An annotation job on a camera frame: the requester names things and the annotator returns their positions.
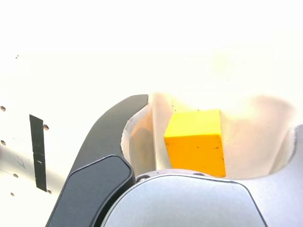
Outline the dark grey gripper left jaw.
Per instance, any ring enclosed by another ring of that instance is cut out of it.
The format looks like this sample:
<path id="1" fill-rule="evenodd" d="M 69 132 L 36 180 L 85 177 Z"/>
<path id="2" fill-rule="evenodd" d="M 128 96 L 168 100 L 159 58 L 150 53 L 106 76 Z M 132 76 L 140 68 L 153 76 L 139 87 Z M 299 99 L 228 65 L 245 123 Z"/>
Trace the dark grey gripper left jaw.
<path id="1" fill-rule="evenodd" d="M 107 110 L 86 136 L 64 183 L 49 227 L 133 227 L 133 204 L 117 207 L 138 175 L 156 167 L 147 94 Z"/>

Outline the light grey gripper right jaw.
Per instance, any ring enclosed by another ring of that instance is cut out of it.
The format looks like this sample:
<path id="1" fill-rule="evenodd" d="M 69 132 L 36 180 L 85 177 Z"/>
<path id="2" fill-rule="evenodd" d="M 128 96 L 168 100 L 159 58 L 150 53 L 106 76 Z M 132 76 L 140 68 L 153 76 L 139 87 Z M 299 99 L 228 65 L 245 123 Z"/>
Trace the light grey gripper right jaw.
<path id="1" fill-rule="evenodd" d="M 269 227 L 303 225 L 303 126 L 295 130 L 294 154 L 282 170 L 261 178 L 246 180 Z"/>

